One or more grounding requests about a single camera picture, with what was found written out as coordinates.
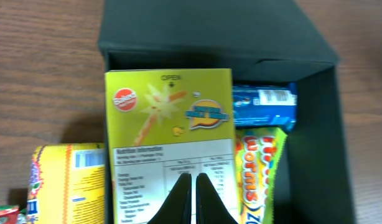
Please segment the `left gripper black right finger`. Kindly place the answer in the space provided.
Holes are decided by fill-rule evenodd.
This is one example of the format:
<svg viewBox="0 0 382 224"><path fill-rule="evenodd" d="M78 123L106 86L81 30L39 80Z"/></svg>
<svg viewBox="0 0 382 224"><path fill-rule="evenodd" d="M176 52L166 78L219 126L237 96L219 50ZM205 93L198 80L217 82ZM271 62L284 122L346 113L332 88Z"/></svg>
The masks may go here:
<svg viewBox="0 0 382 224"><path fill-rule="evenodd" d="M237 224L205 173L196 179L196 224Z"/></svg>

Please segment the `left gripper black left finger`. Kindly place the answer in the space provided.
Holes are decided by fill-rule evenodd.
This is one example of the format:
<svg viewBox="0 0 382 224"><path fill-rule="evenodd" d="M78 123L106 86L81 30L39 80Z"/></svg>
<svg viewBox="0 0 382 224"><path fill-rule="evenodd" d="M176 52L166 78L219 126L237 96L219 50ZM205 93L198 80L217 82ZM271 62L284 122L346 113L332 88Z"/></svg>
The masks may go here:
<svg viewBox="0 0 382 224"><path fill-rule="evenodd" d="M190 224L191 216L192 176L183 173L148 224Z"/></svg>

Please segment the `gummy worms candy bag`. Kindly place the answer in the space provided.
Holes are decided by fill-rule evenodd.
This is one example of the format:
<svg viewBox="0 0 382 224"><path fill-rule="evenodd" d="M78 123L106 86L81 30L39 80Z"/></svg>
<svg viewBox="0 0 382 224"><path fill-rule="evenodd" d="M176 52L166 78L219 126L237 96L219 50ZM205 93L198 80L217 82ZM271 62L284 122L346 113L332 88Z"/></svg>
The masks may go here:
<svg viewBox="0 0 382 224"><path fill-rule="evenodd" d="M275 177L287 134L278 127L237 129L235 171L238 221L272 223Z"/></svg>

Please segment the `yellow green snack packet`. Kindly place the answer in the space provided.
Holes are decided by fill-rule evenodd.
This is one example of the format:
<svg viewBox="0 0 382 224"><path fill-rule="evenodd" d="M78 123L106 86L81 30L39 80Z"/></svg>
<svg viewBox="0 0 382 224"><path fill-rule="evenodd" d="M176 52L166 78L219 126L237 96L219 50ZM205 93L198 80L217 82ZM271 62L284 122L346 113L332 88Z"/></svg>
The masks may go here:
<svg viewBox="0 0 382 224"><path fill-rule="evenodd" d="M231 70L113 70L105 84L113 221L148 222L183 173L207 174L235 217Z"/></svg>

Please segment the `yellow mentos candy tube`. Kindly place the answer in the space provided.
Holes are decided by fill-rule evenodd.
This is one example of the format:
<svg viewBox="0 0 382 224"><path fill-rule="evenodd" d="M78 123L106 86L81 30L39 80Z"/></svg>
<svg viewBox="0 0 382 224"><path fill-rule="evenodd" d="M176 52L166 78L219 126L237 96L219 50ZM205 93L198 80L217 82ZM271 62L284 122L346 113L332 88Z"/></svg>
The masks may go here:
<svg viewBox="0 0 382 224"><path fill-rule="evenodd" d="M31 159L27 223L105 222L103 143L39 146Z"/></svg>

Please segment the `blue cookie package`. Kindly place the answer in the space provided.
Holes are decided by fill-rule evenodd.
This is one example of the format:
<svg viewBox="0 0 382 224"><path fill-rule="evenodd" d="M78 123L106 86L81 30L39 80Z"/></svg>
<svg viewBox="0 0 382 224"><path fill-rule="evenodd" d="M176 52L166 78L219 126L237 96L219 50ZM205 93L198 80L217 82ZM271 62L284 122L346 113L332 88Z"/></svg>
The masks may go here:
<svg viewBox="0 0 382 224"><path fill-rule="evenodd" d="M285 132L296 124L296 84L233 85L235 126L279 126Z"/></svg>

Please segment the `kitkat chocolate bar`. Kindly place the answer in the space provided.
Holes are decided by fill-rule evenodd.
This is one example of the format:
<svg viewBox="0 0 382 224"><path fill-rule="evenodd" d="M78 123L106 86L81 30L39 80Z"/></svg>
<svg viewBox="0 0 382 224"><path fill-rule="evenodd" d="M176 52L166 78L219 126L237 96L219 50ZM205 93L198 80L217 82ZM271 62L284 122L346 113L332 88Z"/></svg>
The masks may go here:
<svg viewBox="0 0 382 224"><path fill-rule="evenodd" d="M0 224L24 224L26 216L18 205L0 205Z"/></svg>

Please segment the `dark green gift box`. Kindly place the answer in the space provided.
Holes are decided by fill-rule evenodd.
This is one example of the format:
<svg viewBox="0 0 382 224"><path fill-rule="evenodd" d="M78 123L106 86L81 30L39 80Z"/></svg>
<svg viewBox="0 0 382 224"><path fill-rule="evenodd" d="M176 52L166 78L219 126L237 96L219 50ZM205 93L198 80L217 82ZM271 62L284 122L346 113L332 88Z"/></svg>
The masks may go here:
<svg viewBox="0 0 382 224"><path fill-rule="evenodd" d="M106 0L107 70L230 68L239 82L295 82L275 223L354 223L338 57L292 0Z"/></svg>

